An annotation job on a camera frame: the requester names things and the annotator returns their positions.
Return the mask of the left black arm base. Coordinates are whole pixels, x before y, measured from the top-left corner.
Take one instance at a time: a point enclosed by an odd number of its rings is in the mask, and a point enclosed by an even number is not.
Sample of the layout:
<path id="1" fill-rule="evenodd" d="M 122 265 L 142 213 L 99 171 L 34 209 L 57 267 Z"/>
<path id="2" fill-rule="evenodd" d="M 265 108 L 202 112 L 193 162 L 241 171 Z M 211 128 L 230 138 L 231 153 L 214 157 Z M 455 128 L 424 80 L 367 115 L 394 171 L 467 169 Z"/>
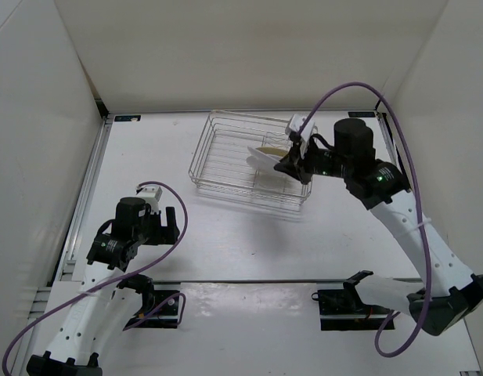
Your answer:
<path id="1" fill-rule="evenodd" d="M 182 323 L 186 295 L 176 289 L 156 288 L 150 292 L 147 303 L 126 324 L 130 329 L 177 329 Z"/>

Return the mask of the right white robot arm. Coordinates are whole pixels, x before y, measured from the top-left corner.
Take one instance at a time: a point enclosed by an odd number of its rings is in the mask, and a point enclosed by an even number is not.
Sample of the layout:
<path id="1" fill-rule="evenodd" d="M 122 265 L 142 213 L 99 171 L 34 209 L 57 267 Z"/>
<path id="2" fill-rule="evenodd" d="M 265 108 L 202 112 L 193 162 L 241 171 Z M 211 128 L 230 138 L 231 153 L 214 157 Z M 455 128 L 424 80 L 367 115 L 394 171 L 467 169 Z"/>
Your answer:
<path id="1" fill-rule="evenodd" d="M 304 185 L 315 175 L 343 179 L 347 191 L 391 233 L 422 280 L 401 282 L 360 271 L 343 283 L 346 310 L 360 313 L 379 306 L 397 311 L 439 336 L 483 303 L 483 274 L 461 262 L 439 236 L 401 171 L 376 157 L 373 131 L 363 120 L 337 121 L 333 145 L 300 115 L 289 120 L 285 133 L 292 146 L 274 169 Z"/>

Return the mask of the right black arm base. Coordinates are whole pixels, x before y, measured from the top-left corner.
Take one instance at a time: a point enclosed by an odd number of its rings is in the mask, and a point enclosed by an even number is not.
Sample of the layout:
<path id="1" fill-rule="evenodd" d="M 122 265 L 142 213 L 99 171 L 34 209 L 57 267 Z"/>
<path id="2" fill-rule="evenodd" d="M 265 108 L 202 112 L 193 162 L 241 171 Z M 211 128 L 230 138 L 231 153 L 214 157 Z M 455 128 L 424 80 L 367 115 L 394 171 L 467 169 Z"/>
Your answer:
<path id="1" fill-rule="evenodd" d="M 378 305 L 364 305 L 348 290 L 373 275 L 362 270 L 346 280 L 319 281 L 311 299 L 319 305 L 321 331 L 377 331 L 389 313 Z"/>

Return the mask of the white patterned plate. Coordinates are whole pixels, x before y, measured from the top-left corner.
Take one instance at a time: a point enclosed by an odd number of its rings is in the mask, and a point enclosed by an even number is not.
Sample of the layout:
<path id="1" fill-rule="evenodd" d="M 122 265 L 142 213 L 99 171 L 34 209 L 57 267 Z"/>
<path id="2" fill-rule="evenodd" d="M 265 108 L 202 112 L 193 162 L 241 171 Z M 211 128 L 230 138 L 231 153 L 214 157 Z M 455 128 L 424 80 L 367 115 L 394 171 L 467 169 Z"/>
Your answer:
<path id="1" fill-rule="evenodd" d="M 251 146 L 249 146 L 247 149 L 250 154 L 249 156 L 254 156 L 264 163 L 263 171 L 254 169 L 256 175 L 256 184 L 259 187 L 267 190 L 283 190 L 288 183 L 288 176 L 273 169 L 275 164 L 280 159 L 272 155 L 263 154 L 262 152 L 258 151 L 257 148 L 253 148 Z"/>

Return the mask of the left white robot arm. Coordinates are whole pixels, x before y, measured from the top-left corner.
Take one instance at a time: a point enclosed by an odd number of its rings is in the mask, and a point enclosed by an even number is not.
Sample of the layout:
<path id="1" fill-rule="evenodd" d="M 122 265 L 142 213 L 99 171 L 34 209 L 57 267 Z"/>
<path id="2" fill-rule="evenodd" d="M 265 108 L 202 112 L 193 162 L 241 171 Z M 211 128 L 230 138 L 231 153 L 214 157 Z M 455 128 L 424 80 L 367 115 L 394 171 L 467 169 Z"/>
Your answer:
<path id="1" fill-rule="evenodd" d="M 125 278 L 143 245 L 174 245 L 175 209 L 160 211 L 157 199 L 124 197 L 115 216 L 96 232 L 77 301 L 41 355 L 27 362 L 29 375 L 101 375 L 103 354 L 136 313 L 155 303 L 153 282 L 141 273 Z"/>

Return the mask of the silver wire dish rack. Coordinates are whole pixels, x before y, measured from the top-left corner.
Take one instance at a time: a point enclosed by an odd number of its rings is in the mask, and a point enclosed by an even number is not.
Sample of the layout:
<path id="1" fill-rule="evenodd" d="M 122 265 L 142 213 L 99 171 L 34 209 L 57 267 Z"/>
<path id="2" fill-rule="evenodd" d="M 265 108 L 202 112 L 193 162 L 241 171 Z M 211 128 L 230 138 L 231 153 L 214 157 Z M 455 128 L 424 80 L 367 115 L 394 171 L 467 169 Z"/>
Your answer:
<path id="1" fill-rule="evenodd" d="M 243 198 L 254 204 L 300 206 L 311 195 L 312 184 L 302 185 L 288 176 L 283 190 L 259 187 L 255 171 L 246 162 L 248 147 L 271 146 L 289 150 L 285 134 L 287 119 L 213 110 L 200 134 L 189 177 L 197 188 L 228 198 Z"/>

